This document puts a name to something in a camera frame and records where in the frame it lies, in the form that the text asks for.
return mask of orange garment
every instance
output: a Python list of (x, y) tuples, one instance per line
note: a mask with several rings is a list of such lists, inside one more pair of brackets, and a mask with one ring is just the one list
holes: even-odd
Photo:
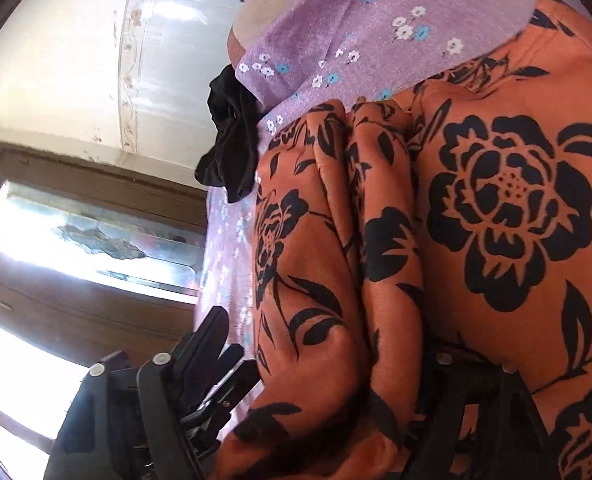
[(213, 478), (399, 472), (424, 317), (445, 349), (515, 365), (561, 477), (592, 479), (591, 23), (539, 0), (487, 56), (313, 108), (259, 173), (265, 390)]

